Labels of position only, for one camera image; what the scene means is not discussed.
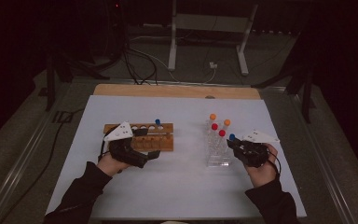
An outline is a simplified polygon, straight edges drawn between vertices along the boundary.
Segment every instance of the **table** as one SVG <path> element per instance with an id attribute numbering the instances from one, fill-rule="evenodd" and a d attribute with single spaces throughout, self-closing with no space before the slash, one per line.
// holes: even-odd
<path id="1" fill-rule="evenodd" d="M 215 99 L 202 99 L 206 96 Z M 161 152 L 157 160 L 149 161 L 142 170 L 131 167 L 115 175 L 94 205 L 91 218 L 184 220 L 260 217 L 244 195 L 252 184 L 240 161 L 234 158 L 228 167 L 206 166 L 205 145 L 199 137 L 202 136 L 205 116 L 207 118 L 212 110 L 218 118 L 231 119 L 232 125 L 228 130 L 235 134 L 243 135 L 257 128 L 276 135 L 269 112 L 255 89 L 97 86 L 80 121 L 48 212 L 58 205 L 72 180 L 82 175 L 86 161 L 96 161 L 105 123 L 124 119 L 145 123 L 161 119 L 161 122 L 174 124 L 174 152 Z M 278 143 L 273 146 L 279 150 L 283 190 L 292 193 L 297 215 L 303 217 L 306 212 L 283 150 Z"/>
<path id="2" fill-rule="evenodd" d="M 246 64 L 245 56 L 243 54 L 251 33 L 253 20 L 257 11 L 257 4 L 253 4 L 249 18 L 238 17 L 221 17 L 221 16 L 207 16 L 207 15 L 191 15 L 184 13 L 177 13 L 176 0 L 172 0 L 172 35 L 170 57 L 168 60 L 168 70 L 175 70 L 176 63 L 176 29 L 190 29 L 190 30 L 207 30 L 207 31 L 222 31 L 243 33 L 243 39 L 237 46 L 238 62 L 240 64 L 241 73 L 244 76 L 249 74 L 248 66 Z"/>

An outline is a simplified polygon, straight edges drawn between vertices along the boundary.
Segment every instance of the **floor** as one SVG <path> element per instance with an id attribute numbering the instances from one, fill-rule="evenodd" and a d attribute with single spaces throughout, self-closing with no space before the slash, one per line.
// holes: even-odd
<path id="1" fill-rule="evenodd" d="M 245 51 L 250 74 L 240 73 L 235 46 L 241 36 L 195 34 L 178 35 L 176 69 L 166 69 L 169 55 L 169 29 L 150 28 L 133 30 L 130 47 L 152 59 L 142 58 L 135 51 L 128 51 L 129 63 L 122 58 L 114 66 L 101 72 L 109 80 L 95 80 L 81 71 L 73 70 L 72 83 L 57 81 L 57 101 L 50 112 L 45 112 L 46 98 L 38 95 L 46 87 L 46 72 L 35 77 L 36 90 L 0 131 L 0 223 L 42 223 L 49 198 L 54 190 L 66 154 L 75 136 L 81 112 L 70 123 L 53 122 L 56 111 L 76 111 L 84 108 L 88 97 L 98 83 L 133 83 L 127 65 L 136 72 L 137 80 L 154 74 L 157 84 L 174 85 L 228 85 L 249 87 L 277 75 L 296 42 L 289 35 L 251 35 Z M 217 63 L 217 68 L 209 67 Z M 295 177 L 307 217 L 302 223 L 358 223 L 358 161 L 355 159 L 345 135 L 317 87 L 313 87 L 310 111 L 311 124 L 298 115 L 298 96 L 283 92 L 289 79 L 281 80 L 262 90 L 277 133 L 280 134 L 289 165 Z M 156 77 L 145 84 L 155 85 Z M 29 151 L 22 170 L 15 170 L 17 158 Z M 26 192 L 44 169 L 49 156 L 52 160 L 38 182 Z M 12 177 L 12 187 L 2 195 L 7 175 Z M 261 218 L 246 220 L 187 220 L 188 223 L 263 223 Z M 101 223 L 91 220 L 89 223 Z M 110 223 L 146 224 L 156 221 L 122 221 Z"/>

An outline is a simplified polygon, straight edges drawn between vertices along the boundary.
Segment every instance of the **white tabletop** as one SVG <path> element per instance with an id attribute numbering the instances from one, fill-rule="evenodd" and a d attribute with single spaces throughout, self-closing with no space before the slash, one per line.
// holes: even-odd
<path id="1" fill-rule="evenodd" d="M 218 100 L 167 97 L 91 96 L 62 168 L 48 211 L 54 210 L 86 161 L 97 161 L 107 123 L 173 123 L 174 151 L 161 152 L 144 169 L 130 167 L 115 175 L 94 205 L 96 219 L 225 219 L 260 217 L 244 192 L 252 187 L 241 162 L 207 167 L 204 123 L 211 113 L 230 119 L 228 133 L 243 136 L 254 129 L 275 133 L 263 100 Z M 282 188 L 306 215 L 286 158 L 273 143 L 282 164 Z"/>

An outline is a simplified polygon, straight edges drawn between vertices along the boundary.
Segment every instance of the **wooden test tube rack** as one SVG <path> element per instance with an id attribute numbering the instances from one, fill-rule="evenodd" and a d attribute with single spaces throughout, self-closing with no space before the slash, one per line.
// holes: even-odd
<path id="1" fill-rule="evenodd" d="M 118 124 L 105 124 L 103 133 L 109 132 Z M 148 129 L 147 135 L 132 138 L 131 147 L 137 151 L 173 151 L 173 124 L 132 123 L 132 129 Z"/>

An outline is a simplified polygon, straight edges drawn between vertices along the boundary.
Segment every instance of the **metal frame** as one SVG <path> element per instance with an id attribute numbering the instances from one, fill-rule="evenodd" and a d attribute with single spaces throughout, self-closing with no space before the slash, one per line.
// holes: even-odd
<path id="1" fill-rule="evenodd" d="M 237 55 L 238 55 L 238 61 L 241 68 L 241 73 L 244 76 L 249 75 L 248 66 L 246 64 L 245 56 L 244 56 L 244 50 L 246 43 L 249 38 L 249 34 L 252 30 L 253 21 L 255 18 L 255 13 L 257 12 L 258 5 L 253 5 L 251 15 L 249 18 L 230 18 L 230 17 L 214 17 L 216 19 L 219 19 L 220 21 L 226 21 L 229 24 L 233 24 L 232 21 L 241 21 L 243 22 L 243 25 L 240 26 L 221 26 L 222 29 L 219 28 L 213 28 L 216 31 L 224 31 L 224 32 L 238 32 L 242 33 L 243 30 L 243 39 L 242 42 L 237 46 Z M 202 28 L 202 25 L 194 25 L 191 24 L 191 26 L 186 26 L 185 22 L 181 22 L 182 20 L 185 20 L 185 17 L 188 17 L 190 15 L 186 14 L 178 14 L 176 12 L 176 0 L 172 0 L 172 35 L 171 35 L 171 48 L 170 48 L 170 58 L 168 60 L 168 70 L 174 71 L 176 66 L 176 51 L 177 51 L 177 45 L 176 45 L 176 29 L 192 29 L 192 30 L 208 30 L 205 28 Z M 199 19 L 201 21 L 205 21 L 208 19 L 208 16 L 191 16 L 192 19 Z"/>

